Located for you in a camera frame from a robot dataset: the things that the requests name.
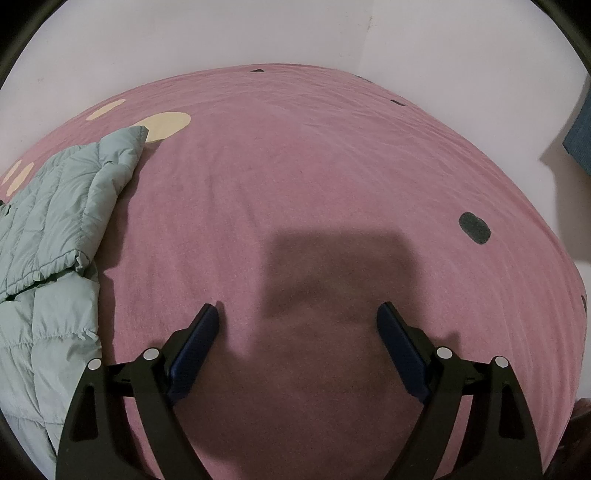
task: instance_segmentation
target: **blue rubber pad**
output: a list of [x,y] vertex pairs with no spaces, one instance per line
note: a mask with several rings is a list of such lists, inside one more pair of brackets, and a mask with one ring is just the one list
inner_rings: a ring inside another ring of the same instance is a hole
[[380,337],[388,349],[404,388],[425,404],[431,396],[431,390],[427,385],[427,365],[386,304],[378,309],[377,323]]
[[166,395],[172,405],[189,394],[218,330],[217,310],[211,307],[199,320],[170,366],[170,383]]

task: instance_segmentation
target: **yellow polka dot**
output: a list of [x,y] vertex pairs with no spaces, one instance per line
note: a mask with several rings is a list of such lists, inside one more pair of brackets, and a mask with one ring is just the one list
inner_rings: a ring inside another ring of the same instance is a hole
[[24,182],[27,178],[27,175],[31,173],[31,170],[33,169],[34,165],[35,162],[32,161],[31,163],[29,163],[29,165],[23,168],[21,172],[14,178],[14,180],[8,187],[8,191],[6,192],[7,196],[10,197],[10,195],[12,195],[14,191],[21,186],[22,182]]
[[121,100],[116,100],[114,102],[107,103],[105,106],[100,107],[98,110],[92,112],[89,116],[87,116],[86,120],[94,120],[95,118],[98,118],[101,115],[104,115],[105,113],[110,112],[113,108],[121,105],[124,101],[125,101],[125,99],[122,98]]
[[9,179],[10,177],[12,177],[12,174],[16,172],[18,166],[21,164],[22,160],[17,161],[10,170],[8,170],[8,172],[6,173],[6,176],[4,177],[4,180],[2,180],[2,183],[0,183],[0,185],[4,185]]
[[185,128],[191,121],[191,116],[182,112],[163,112],[140,120],[132,127],[142,125],[148,129],[146,143],[164,140]]

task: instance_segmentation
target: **blue fabric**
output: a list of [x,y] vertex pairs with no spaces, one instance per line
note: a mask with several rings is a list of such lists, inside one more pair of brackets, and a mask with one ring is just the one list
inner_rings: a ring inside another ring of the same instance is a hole
[[563,145],[587,174],[591,175],[591,90]]

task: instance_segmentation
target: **metal rivet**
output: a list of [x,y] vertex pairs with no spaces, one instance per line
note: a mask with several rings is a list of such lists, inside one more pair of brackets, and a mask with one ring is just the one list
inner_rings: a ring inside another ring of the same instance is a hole
[[501,368],[507,368],[509,366],[509,360],[507,360],[504,356],[496,357],[495,363]]
[[155,358],[158,358],[158,355],[160,355],[160,350],[158,350],[157,348],[148,348],[144,352],[144,359],[154,360]]
[[445,360],[453,357],[453,352],[446,346],[441,346],[437,349],[437,356]]
[[88,362],[88,370],[97,370],[103,362],[100,361],[100,358],[93,358],[90,362]]

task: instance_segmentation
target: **pink bed sheet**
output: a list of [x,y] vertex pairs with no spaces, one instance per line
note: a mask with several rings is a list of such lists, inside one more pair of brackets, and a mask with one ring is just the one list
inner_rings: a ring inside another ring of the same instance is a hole
[[[130,361],[203,303],[220,307],[220,335],[176,407],[214,479],[383,478],[421,410],[376,331],[386,300],[464,358],[505,355],[549,463],[577,390],[585,292],[493,162],[371,82],[270,64],[125,92],[22,166],[160,112],[190,122],[146,147],[115,208],[97,255],[100,336],[108,361]],[[464,212],[486,222],[488,242],[460,228]],[[157,472],[133,408],[129,417]]]

